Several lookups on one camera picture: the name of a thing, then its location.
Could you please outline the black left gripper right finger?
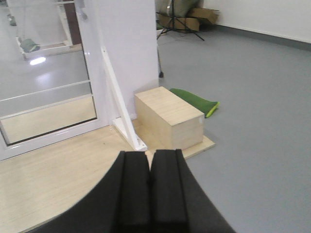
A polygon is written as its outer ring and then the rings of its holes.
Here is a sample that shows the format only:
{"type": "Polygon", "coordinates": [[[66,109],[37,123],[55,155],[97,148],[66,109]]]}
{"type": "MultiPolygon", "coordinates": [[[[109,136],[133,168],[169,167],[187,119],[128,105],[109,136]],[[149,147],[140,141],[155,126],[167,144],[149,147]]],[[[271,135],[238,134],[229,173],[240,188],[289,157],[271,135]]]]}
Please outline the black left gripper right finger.
{"type": "Polygon", "coordinates": [[[150,196],[155,233],[234,232],[195,179],[181,150],[156,150],[150,196]]]}

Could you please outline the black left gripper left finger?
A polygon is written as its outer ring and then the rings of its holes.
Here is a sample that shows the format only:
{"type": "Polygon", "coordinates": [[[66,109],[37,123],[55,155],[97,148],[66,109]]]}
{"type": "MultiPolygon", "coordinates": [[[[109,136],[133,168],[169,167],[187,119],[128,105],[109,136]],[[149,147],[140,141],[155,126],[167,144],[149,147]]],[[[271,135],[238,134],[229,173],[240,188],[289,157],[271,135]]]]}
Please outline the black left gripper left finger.
{"type": "Polygon", "coordinates": [[[121,151],[97,185],[33,233],[149,233],[149,164],[144,152],[121,151]]]}

